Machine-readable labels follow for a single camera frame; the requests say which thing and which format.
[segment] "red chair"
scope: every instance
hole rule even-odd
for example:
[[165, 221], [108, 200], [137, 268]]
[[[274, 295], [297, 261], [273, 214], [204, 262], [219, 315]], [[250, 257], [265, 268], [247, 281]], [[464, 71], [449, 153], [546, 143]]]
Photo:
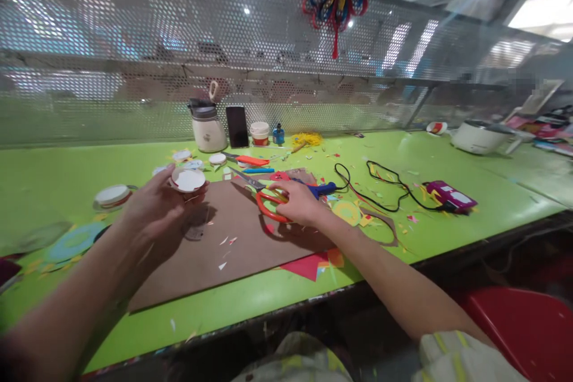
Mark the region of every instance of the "red chair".
[[573, 312], [563, 302], [501, 286], [456, 300], [527, 379], [573, 381]]

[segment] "clothing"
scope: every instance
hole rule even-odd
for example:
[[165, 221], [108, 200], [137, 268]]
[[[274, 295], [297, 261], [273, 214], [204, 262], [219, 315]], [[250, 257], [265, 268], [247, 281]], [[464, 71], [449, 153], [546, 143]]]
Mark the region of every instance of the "clothing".
[[[425, 335], [420, 342], [422, 369], [413, 382], [523, 382], [503, 355], [460, 331]], [[289, 333], [274, 355], [245, 368], [232, 382], [352, 382], [334, 352], [303, 332]]]

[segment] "blue paper circle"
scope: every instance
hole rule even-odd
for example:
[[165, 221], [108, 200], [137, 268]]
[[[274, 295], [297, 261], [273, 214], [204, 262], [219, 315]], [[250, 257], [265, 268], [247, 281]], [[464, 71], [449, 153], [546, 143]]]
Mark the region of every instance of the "blue paper circle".
[[[46, 253], [45, 261], [49, 263], [59, 263], [61, 261], [70, 260], [74, 258], [76, 255], [85, 252], [90, 248], [91, 245], [94, 244], [94, 239], [96, 238], [97, 234], [105, 228], [105, 224], [102, 222], [86, 224], [81, 227], [76, 228], [70, 232], [64, 234], [58, 241], [54, 244], [53, 247], [48, 249]], [[66, 244], [71, 240], [75, 239], [76, 236], [80, 234], [87, 234], [85, 240], [81, 243], [73, 246], [67, 247]]]

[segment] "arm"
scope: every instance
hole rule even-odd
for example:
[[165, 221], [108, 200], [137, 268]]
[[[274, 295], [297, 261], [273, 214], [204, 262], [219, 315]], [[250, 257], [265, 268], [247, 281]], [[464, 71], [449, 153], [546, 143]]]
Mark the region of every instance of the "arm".
[[70, 276], [7, 334], [4, 343], [21, 363], [21, 379], [69, 379], [102, 315], [177, 250], [206, 186], [192, 195], [177, 193], [166, 185], [173, 168], [138, 190]]
[[358, 228], [320, 204], [308, 188], [294, 181], [278, 182], [289, 202], [277, 212], [327, 235], [370, 284], [398, 324], [415, 341], [424, 334], [460, 330], [495, 348], [464, 310], [436, 284], [384, 250]]

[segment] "smartphone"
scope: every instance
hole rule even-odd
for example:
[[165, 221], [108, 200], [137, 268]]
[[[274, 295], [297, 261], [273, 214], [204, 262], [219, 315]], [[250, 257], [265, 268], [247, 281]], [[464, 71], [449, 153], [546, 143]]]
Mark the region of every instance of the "smartphone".
[[248, 147], [249, 133], [247, 131], [245, 108], [241, 106], [228, 106], [226, 113], [231, 147]]

